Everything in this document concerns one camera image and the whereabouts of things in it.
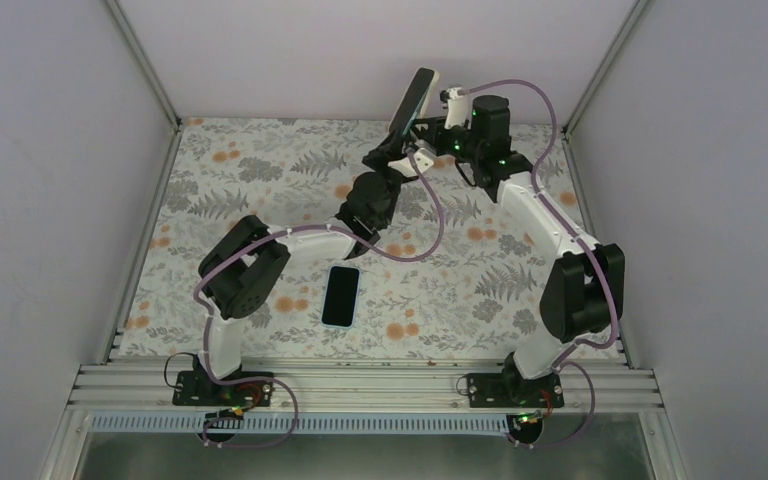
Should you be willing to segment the black phone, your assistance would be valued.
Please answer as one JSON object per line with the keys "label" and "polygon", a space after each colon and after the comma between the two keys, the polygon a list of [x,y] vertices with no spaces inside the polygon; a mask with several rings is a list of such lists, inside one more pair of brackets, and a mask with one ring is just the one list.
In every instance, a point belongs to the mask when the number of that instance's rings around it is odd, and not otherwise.
{"label": "black phone", "polygon": [[433,89],[438,78],[438,72],[433,69],[421,67],[415,72],[390,121],[388,127],[390,134],[406,135],[413,121],[424,115],[428,93]]}

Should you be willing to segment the clear translucent phone case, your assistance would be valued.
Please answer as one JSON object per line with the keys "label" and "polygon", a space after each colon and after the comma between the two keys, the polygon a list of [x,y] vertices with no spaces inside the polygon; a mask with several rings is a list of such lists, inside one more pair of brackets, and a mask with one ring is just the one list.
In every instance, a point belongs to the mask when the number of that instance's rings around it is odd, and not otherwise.
{"label": "clear translucent phone case", "polygon": [[410,86],[413,98],[411,102],[410,125],[425,116],[439,78],[439,72],[432,68],[420,67],[416,71]]}

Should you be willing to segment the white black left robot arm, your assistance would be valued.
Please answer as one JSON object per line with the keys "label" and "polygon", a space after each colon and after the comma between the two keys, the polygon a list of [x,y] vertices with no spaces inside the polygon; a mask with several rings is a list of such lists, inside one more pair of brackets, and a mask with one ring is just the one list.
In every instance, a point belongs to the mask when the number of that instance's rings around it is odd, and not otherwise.
{"label": "white black left robot arm", "polygon": [[198,390],[215,405],[238,391],[243,319],[267,300],[284,270],[297,264],[342,261],[373,251],[394,217],[404,183],[418,180],[435,161],[431,147],[417,141],[403,148],[378,147],[363,160],[337,213],[323,223],[269,226],[256,215],[240,219],[202,260],[194,300],[207,311],[197,354],[203,372]]}

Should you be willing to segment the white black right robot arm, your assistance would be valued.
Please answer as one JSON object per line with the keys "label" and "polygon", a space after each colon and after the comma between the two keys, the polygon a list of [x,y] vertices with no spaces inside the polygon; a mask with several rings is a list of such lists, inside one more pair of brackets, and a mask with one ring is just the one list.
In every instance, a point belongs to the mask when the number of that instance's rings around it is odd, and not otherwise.
{"label": "white black right robot arm", "polygon": [[506,98],[471,97],[458,87],[440,98],[446,114],[428,120],[421,139],[468,166],[465,180],[519,220],[552,263],[539,303],[544,330],[509,354],[501,373],[504,399],[525,407],[578,347],[603,350],[616,342],[625,256],[575,225],[544,192],[537,166],[512,147]]}

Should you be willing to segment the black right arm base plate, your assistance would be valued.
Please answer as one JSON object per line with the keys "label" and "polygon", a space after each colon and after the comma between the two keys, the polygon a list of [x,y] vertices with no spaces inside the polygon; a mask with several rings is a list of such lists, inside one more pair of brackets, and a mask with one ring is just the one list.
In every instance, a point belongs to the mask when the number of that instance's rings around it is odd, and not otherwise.
{"label": "black right arm base plate", "polygon": [[561,408],[565,405],[557,374],[525,380],[517,374],[470,373],[465,380],[471,408]]}

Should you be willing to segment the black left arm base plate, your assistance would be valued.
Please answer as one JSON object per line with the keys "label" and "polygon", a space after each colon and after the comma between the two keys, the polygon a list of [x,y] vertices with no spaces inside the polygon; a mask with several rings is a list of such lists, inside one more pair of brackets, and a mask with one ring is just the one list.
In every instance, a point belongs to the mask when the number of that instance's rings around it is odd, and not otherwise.
{"label": "black left arm base plate", "polygon": [[177,375],[172,404],[205,407],[268,407],[271,402],[274,375],[271,372],[238,371],[229,379],[247,378],[234,385],[213,383],[201,370],[182,371]]}

